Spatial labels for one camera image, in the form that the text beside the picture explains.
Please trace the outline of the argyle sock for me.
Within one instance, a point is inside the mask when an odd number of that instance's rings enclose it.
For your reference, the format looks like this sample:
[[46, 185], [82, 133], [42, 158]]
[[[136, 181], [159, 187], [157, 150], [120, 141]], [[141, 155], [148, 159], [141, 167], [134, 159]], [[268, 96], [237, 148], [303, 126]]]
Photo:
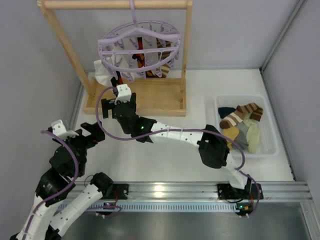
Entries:
[[[138, 43], [138, 50], [143, 50], [144, 49], [143, 48], [143, 39], [141, 37], [137, 38], [137, 43]], [[138, 68], [145, 67], [145, 65], [146, 65], [145, 55], [143, 53], [134, 54], [132, 56], [132, 59], [137, 61]], [[144, 72], [138, 72], [137, 74], [143, 78], [154, 78], [155, 77], [155, 75], [153, 74], [153, 72], [151, 70], [144, 71]]]
[[121, 73], [119, 71], [116, 71], [115, 73], [116, 73], [116, 76], [113, 76], [110, 80], [110, 82], [114, 88], [116, 88], [118, 85], [123, 84], [123, 79], [122, 79]]

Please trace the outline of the purple round clip hanger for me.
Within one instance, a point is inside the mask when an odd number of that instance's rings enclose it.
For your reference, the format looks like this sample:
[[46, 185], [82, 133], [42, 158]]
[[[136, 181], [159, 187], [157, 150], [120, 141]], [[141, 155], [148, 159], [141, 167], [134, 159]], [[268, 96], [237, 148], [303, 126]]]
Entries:
[[138, 20], [134, 1], [129, 3], [132, 21], [97, 42], [102, 74], [129, 82], [135, 77], [161, 78], [164, 67], [172, 67], [179, 57], [181, 34], [165, 21]]

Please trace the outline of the brown striped sock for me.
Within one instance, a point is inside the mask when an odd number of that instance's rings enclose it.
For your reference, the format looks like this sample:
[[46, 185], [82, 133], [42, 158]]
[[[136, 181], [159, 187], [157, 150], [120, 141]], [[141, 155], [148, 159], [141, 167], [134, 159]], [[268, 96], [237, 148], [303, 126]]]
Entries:
[[[156, 44], [158, 49], [162, 48], [169, 48], [171, 47], [171, 42], [162, 40], [162, 39], [156, 39]], [[171, 54], [171, 51], [163, 51], [158, 53], [158, 58], [162, 61], [169, 57]], [[171, 70], [171, 65], [168, 63], [165, 63], [161, 65], [160, 67], [155, 69], [155, 77], [156, 78], [166, 78]]]
[[254, 102], [248, 103], [246, 105], [238, 105], [235, 111], [229, 113], [227, 116], [222, 118], [219, 123], [220, 128], [228, 129], [236, 126], [237, 124], [243, 122], [246, 116], [255, 121], [260, 121], [263, 116], [264, 110], [262, 107]]

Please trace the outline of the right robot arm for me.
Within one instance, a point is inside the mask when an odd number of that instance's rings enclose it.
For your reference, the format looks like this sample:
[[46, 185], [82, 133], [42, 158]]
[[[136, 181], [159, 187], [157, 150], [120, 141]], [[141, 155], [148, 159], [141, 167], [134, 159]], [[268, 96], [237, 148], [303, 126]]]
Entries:
[[124, 96], [117, 94], [114, 99], [100, 96], [97, 104], [101, 105], [103, 118], [111, 114], [117, 120], [122, 131], [130, 136], [128, 141], [184, 146], [198, 152], [205, 166], [222, 170], [228, 182], [218, 187], [220, 199], [262, 199], [261, 186], [249, 174], [242, 172], [245, 161], [236, 163], [230, 153], [228, 142], [231, 138], [222, 135], [214, 126], [208, 124], [202, 129], [177, 128], [139, 116], [136, 113], [135, 93], [126, 93]]

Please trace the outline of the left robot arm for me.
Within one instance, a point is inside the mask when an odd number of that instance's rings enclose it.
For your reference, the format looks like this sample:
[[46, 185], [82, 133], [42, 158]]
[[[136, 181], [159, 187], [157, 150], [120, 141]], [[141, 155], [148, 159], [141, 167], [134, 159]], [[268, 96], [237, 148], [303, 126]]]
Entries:
[[33, 205], [23, 228], [12, 240], [60, 240], [68, 228], [90, 206], [113, 190], [114, 181], [103, 172], [93, 175], [85, 189], [62, 211], [59, 206], [85, 173], [88, 149], [105, 140], [101, 122], [82, 123], [80, 129], [68, 130], [62, 120], [43, 131], [60, 144], [49, 160], [51, 165], [40, 178]]

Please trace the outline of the wooden hanger rack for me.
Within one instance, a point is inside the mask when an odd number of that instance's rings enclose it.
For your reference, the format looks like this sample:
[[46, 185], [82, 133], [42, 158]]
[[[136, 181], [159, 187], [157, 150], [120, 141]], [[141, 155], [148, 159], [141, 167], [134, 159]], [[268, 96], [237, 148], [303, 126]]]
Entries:
[[[77, 53], [56, 17], [55, 10], [128, 10], [128, 0], [38, 0], [37, 6], [55, 33], [69, 62], [87, 92], [83, 111], [95, 113], [95, 104], [103, 86], [95, 78], [89, 79]], [[143, 116], [182, 117], [186, 115], [186, 71], [192, 22], [191, 0], [137, 0], [137, 10], [185, 10], [185, 33], [181, 76], [178, 78], [137, 78], [129, 86], [137, 94], [137, 112]]]

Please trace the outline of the white sock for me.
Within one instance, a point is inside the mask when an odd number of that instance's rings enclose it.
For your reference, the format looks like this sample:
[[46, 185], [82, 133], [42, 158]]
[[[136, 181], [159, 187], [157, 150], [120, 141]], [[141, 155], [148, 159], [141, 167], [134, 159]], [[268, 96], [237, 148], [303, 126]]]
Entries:
[[[127, 69], [129, 67], [128, 57], [125, 55], [112, 55], [107, 57], [106, 61], [113, 65], [117, 63], [120, 68]], [[106, 87], [112, 86], [111, 78], [116, 76], [116, 71], [110, 73], [109, 69], [105, 67], [105, 64], [101, 59], [96, 60], [93, 63], [95, 68], [95, 79], [97, 82]]]

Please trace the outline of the navy sock in basket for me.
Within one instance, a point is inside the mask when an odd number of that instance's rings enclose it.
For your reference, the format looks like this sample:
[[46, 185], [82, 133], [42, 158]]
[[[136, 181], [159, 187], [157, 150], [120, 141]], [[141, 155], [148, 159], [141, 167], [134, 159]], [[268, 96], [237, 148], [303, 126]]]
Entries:
[[218, 114], [221, 119], [227, 117], [229, 114], [235, 112], [236, 109], [234, 107], [219, 107]]

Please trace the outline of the mustard yellow sock in basket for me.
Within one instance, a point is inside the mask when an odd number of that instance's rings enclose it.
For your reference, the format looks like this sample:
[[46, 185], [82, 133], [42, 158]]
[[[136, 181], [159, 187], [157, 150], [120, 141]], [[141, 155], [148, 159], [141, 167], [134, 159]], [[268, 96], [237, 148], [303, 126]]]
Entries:
[[233, 143], [237, 138], [237, 136], [239, 135], [239, 133], [240, 131], [236, 126], [223, 129], [222, 134], [231, 140], [231, 141], [227, 140], [227, 146], [230, 150], [233, 148]]

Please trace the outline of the pale yellow sock in basket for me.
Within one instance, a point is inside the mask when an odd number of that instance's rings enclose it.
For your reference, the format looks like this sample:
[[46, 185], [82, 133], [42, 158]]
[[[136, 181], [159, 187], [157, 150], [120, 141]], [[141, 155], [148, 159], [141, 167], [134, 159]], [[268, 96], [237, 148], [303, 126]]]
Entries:
[[255, 154], [260, 144], [260, 129], [258, 128], [258, 124], [250, 118], [245, 118], [243, 122], [248, 127], [246, 133], [247, 149], [251, 154]]

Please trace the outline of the white plastic basket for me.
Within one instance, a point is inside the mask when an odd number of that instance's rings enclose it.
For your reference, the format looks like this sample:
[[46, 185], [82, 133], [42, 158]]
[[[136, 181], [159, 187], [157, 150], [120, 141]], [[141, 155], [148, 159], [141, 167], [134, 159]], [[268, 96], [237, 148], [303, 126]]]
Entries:
[[279, 145], [276, 137], [275, 127], [272, 120], [272, 114], [266, 98], [260, 94], [239, 93], [239, 94], [220, 94], [215, 98], [215, 110], [221, 107], [243, 106], [249, 103], [256, 103], [262, 107], [263, 115], [257, 123], [260, 131], [259, 145], [255, 153], [244, 151], [247, 158], [261, 159], [274, 157], [278, 155]]

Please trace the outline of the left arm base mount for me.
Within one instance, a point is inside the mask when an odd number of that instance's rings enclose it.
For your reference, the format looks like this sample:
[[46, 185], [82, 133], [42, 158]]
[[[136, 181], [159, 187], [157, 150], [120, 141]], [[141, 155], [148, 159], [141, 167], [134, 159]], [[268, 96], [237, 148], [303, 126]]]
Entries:
[[127, 200], [129, 184], [115, 183], [109, 195], [103, 196], [103, 211], [98, 211], [103, 217], [114, 217], [121, 213], [122, 207], [118, 204], [119, 200]]

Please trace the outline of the aluminium mounting rail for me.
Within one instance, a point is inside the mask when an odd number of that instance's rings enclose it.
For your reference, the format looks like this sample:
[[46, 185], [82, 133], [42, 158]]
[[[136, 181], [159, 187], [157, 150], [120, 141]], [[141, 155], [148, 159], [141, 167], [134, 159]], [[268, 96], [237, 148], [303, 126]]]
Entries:
[[[129, 184], [128, 201], [219, 201], [217, 182], [117, 182], [116, 184]], [[305, 182], [263, 181], [259, 184], [264, 196], [263, 201], [310, 202], [313, 199]]]

